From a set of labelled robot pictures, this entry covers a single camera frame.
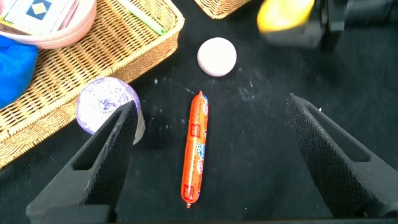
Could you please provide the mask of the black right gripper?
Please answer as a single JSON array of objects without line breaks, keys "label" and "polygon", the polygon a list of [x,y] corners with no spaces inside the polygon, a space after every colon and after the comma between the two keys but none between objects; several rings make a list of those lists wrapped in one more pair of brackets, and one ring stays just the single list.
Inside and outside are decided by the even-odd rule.
[{"label": "black right gripper", "polygon": [[319,20],[286,30],[265,32],[263,37],[272,45],[333,50],[345,30],[345,0],[315,1]]}]

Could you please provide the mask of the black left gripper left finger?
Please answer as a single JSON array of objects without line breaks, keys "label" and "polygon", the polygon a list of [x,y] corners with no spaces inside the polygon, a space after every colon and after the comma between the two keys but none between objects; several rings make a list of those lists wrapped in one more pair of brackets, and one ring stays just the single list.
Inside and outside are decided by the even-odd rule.
[{"label": "black left gripper left finger", "polygon": [[26,208],[31,223],[108,223],[126,179],[138,113],[120,106]]}]

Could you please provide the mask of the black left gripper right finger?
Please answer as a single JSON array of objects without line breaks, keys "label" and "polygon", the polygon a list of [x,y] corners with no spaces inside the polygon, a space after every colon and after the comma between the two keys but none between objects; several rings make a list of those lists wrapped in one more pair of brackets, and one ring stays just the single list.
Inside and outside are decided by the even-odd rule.
[{"label": "black left gripper right finger", "polygon": [[336,217],[397,217],[397,171],[304,98],[290,94],[287,124]]}]

